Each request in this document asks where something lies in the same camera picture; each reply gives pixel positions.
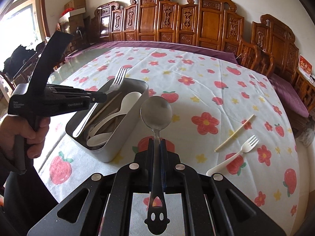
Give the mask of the person's left hand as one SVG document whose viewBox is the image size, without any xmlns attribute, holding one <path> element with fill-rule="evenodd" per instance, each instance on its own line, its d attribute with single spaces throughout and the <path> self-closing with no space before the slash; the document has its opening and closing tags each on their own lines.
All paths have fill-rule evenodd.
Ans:
<svg viewBox="0 0 315 236">
<path fill-rule="evenodd" d="M 16 135 L 20 135 L 30 145 L 27 150 L 28 158 L 38 158 L 44 147 L 50 121 L 50 117 L 43 117 L 38 130 L 34 131 L 25 118 L 7 114 L 1 119 L 1 153 L 5 158 L 12 160 L 14 158 L 14 139 Z"/>
</svg>

